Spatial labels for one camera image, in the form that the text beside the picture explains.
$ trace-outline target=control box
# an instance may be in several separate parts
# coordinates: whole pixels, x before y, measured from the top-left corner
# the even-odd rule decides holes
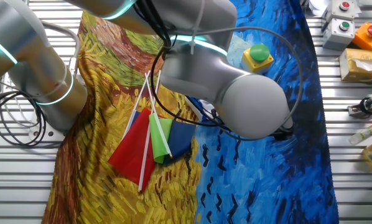
[[[355,18],[356,0],[332,0],[322,16],[322,31],[324,31],[332,19],[353,21]]]
[[[262,75],[269,70],[273,61],[269,48],[264,44],[256,44],[243,52],[241,66],[246,71]]]
[[[323,48],[343,51],[354,38],[354,22],[332,19],[323,33]]]
[[[356,31],[353,43],[363,50],[372,50],[372,25],[369,22]]]

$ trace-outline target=metal grid table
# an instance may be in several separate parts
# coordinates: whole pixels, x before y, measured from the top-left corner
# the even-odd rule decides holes
[[[30,8],[47,22],[78,31],[82,11],[60,0],[31,0]],[[320,18],[308,16],[319,63],[325,118],[330,144],[330,157],[340,223],[372,224],[372,171],[360,155],[372,143],[372,137],[351,147],[348,137],[358,129],[372,124],[372,118],[356,120],[348,116],[346,107],[355,105],[372,93],[372,86],[362,83],[342,83],[337,57],[340,52],[322,48]],[[363,11],[355,19],[357,26],[372,22],[372,10]],[[47,29],[49,41],[68,63],[75,43],[63,34]],[[27,118],[34,112],[25,99],[20,100]],[[17,103],[9,102],[9,109],[23,120]],[[8,113],[5,118],[11,120]],[[28,139],[28,130],[16,123],[9,124],[19,139]],[[37,147],[19,149],[0,138],[0,224],[40,223],[50,193],[57,148]]]

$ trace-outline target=cardboard box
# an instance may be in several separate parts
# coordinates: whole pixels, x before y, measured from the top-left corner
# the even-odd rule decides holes
[[[339,61],[342,81],[372,83],[372,51],[345,49]]]

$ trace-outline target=blue fabric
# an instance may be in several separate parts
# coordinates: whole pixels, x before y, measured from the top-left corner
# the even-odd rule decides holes
[[[303,66],[304,96],[293,115],[294,136],[286,141],[239,142],[219,128],[197,128],[202,174],[196,217],[200,223],[338,223],[317,59],[299,0],[231,2],[238,27],[273,30],[294,46]],[[289,49],[265,32],[235,32],[228,60],[240,68],[245,50],[236,48],[245,44],[240,42],[269,47],[274,63],[266,76],[284,89],[292,107],[300,86]]]
[[[135,122],[136,118],[141,114],[140,112],[135,113],[135,117],[132,124]],[[178,158],[182,157],[186,152],[190,152],[192,145],[192,138],[196,130],[196,125],[186,124],[178,121],[173,121],[171,130],[169,133],[168,146],[172,153],[172,159],[169,155],[164,157],[164,164],[170,164],[175,162]]]

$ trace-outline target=green button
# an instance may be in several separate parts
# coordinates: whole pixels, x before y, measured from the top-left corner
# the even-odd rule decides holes
[[[345,28],[349,28],[349,23],[347,23],[347,22],[342,22],[342,26],[345,27]]]
[[[265,61],[270,54],[269,48],[263,44],[256,44],[249,49],[249,56],[257,62]]]

